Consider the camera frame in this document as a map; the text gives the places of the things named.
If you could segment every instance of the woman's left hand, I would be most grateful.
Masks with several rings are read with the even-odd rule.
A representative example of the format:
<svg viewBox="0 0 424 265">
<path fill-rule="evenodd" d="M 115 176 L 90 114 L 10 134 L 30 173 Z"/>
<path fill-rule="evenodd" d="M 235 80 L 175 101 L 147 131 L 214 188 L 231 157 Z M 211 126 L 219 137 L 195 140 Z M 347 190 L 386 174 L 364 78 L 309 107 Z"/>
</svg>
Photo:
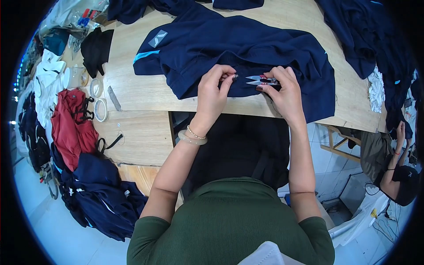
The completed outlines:
<svg viewBox="0 0 424 265">
<path fill-rule="evenodd" d="M 218 119 L 227 104 L 227 95 L 236 70 L 229 65 L 215 64 L 202 76 L 198 86 L 197 113 L 190 123 L 190 129 L 203 137 Z"/>
</svg>

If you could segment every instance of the black strap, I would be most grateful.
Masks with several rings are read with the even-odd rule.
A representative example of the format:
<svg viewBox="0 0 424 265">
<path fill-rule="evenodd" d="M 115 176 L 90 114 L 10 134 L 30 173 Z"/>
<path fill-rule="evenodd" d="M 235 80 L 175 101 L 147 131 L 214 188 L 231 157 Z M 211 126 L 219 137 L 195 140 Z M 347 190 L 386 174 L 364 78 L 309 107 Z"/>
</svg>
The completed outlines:
<svg viewBox="0 0 424 265">
<path fill-rule="evenodd" d="M 254 179 L 260 179 L 262 173 L 264 172 L 264 169 L 267 165 L 269 159 L 269 153 L 266 150 L 262 150 L 261 155 L 259 157 L 258 163 L 256 164 L 255 169 L 252 173 L 252 178 Z"/>
<path fill-rule="evenodd" d="M 106 140 L 104 139 L 104 138 L 100 138 L 98 141 L 97 141 L 97 143 L 96 143 L 96 149 L 97 150 L 99 150 L 99 147 L 100 147 L 100 141 L 103 141 L 103 147 L 102 147 L 102 149 L 101 150 L 99 150 L 99 152 L 101 153 L 101 154 L 103 154 L 104 153 L 104 151 L 106 150 L 106 149 L 110 149 L 110 148 L 112 148 L 119 140 L 121 140 L 121 138 L 122 137 L 124 137 L 122 134 L 120 134 L 116 139 L 115 139 L 115 141 L 113 141 L 113 143 L 111 144 L 111 145 L 109 145 L 107 148 L 106 148 Z"/>
</svg>

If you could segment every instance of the scissors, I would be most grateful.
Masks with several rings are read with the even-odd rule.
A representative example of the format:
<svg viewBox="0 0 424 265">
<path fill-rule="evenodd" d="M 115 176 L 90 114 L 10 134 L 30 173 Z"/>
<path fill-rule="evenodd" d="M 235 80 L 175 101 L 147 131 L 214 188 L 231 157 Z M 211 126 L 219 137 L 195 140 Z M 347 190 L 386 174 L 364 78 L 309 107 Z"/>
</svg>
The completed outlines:
<svg viewBox="0 0 424 265">
<path fill-rule="evenodd" d="M 252 75 L 252 76 L 248 76 L 246 78 L 255 80 L 255 81 L 252 81 L 252 82 L 246 82 L 246 84 L 249 84 L 249 85 L 281 86 L 280 83 L 275 78 L 267 78 L 264 75 Z"/>
</svg>

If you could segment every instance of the light blue stripe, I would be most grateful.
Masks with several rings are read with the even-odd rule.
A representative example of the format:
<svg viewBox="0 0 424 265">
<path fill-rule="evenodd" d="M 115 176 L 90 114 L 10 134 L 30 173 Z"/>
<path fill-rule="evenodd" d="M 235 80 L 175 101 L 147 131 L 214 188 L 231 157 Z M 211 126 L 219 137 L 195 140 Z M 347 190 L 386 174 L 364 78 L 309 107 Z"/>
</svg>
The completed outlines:
<svg viewBox="0 0 424 265">
<path fill-rule="evenodd" d="M 133 64 L 137 61 L 137 60 L 139 60 L 139 59 L 141 59 L 141 58 L 144 58 L 144 57 L 147 57 L 147 56 L 149 56 L 149 55 L 151 55 L 151 54 L 157 54 L 157 53 L 159 53 L 160 52 L 160 50 L 154 50 L 154 51 L 151 51 L 151 52 L 146 52 L 146 53 L 139 53 L 139 54 L 137 54 L 136 56 L 135 56 L 135 58 L 134 58 L 134 61 L 133 61 Z"/>
<path fill-rule="evenodd" d="M 56 167 L 57 171 L 59 171 L 59 173 L 61 173 L 61 174 L 62 174 L 62 169 L 58 168 L 58 167 L 56 166 L 56 164 L 54 163 L 54 161 L 53 161 L 53 165 Z"/>
</svg>

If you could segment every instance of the masking tape roll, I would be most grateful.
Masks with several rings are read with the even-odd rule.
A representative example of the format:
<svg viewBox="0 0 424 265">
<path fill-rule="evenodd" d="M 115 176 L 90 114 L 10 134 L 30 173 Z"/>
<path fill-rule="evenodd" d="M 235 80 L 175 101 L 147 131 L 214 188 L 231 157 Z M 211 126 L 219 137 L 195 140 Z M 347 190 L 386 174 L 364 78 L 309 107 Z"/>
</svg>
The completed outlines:
<svg viewBox="0 0 424 265">
<path fill-rule="evenodd" d="M 92 98 L 98 98 L 102 95 L 103 84 L 98 78 L 93 78 L 90 84 L 89 94 Z"/>
<path fill-rule="evenodd" d="M 100 115 L 99 115 L 100 103 L 103 103 L 103 106 L 104 106 L 104 109 L 105 109 L 105 116 L 103 118 L 101 118 Z M 107 114 L 108 114 L 108 111 L 107 111 L 106 99 L 104 99 L 104 98 L 97 99 L 96 103 L 94 104 L 94 116 L 96 116 L 96 119 L 98 121 L 103 122 L 107 119 Z"/>
</svg>

